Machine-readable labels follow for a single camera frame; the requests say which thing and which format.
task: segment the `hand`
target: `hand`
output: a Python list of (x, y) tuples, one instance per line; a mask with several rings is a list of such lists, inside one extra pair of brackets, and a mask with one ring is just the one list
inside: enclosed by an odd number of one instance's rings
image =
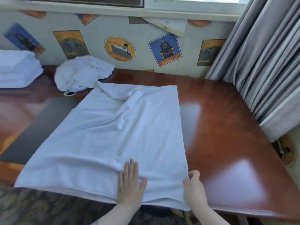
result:
[(188, 175), (190, 180), (186, 178), (182, 181), (185, 189), (184, 199), (186, 203), (192, 210), (199, 207), (208, 207), (204, 186), (199, 180), (199, 171), (190, 171)]
[(124, 173), (119, 173), (118, 204), (131, 207), (136, 212), (142, 204), (142, 198), (146, 189), (147, 178), (139, 184), (139, 165), (137, 161), (133, 166), (133, 159), (125, 163)]

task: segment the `glossy wooden desk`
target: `glossy wooden desk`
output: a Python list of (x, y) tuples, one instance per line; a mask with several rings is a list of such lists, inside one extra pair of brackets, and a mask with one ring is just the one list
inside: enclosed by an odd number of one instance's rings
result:
[[(54, 67), (45, 67), (53, 76)], [(300, 222), (300, 191), (235, 87), (184, 76), (115, 70), (103, 82), (177, 85), (190, 170), (199, 170), (216, 210)], [(82, 99), (90, 90), (76, 93)], [(47, 106), (63, 96), (46, 76), (24, 89), (0, 90), (0, 146), (5, 150)], [(0, 163), (14, 183), (23, 165)]]

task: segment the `floor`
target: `floor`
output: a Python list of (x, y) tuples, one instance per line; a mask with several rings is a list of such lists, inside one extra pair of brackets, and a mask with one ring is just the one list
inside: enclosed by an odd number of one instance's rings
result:
[[(109, 212), (114, 205), (58, 193), (12, 188), (0, 183), (1, 225), (89, 225)], [(237, 225), (233, 215), (222, 215)], [(179, 210), (171, 216), (152, 216), (139, 210), (131, 225), (200, 225), (190, 213)]]

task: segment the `curtain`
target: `curtain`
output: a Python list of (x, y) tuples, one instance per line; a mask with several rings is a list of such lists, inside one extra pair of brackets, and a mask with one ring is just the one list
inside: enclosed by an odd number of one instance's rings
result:
[(272, 142), (300, 123), (300, 0), (250, 0), (206, 79), (233, 83)]

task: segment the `crumpled white cloth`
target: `crumpled white cloth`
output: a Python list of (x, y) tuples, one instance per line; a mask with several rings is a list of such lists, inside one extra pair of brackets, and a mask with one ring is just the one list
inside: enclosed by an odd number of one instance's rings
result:
[(59, 90), (77, 92), (96, 87), (98, 79), (109, 77), (114, 68), (93, 56), (76, 57), (56, 69), (54, 80)]
[(0, 88), (24, 88), (43, 73), (31, 51), (0, 50)]
[(97, 83), (39, 147), (15, 187), (117, 203), (118, 172), (133, 158), (142, 204), (190, 210), (188, 177), (176, 86)]

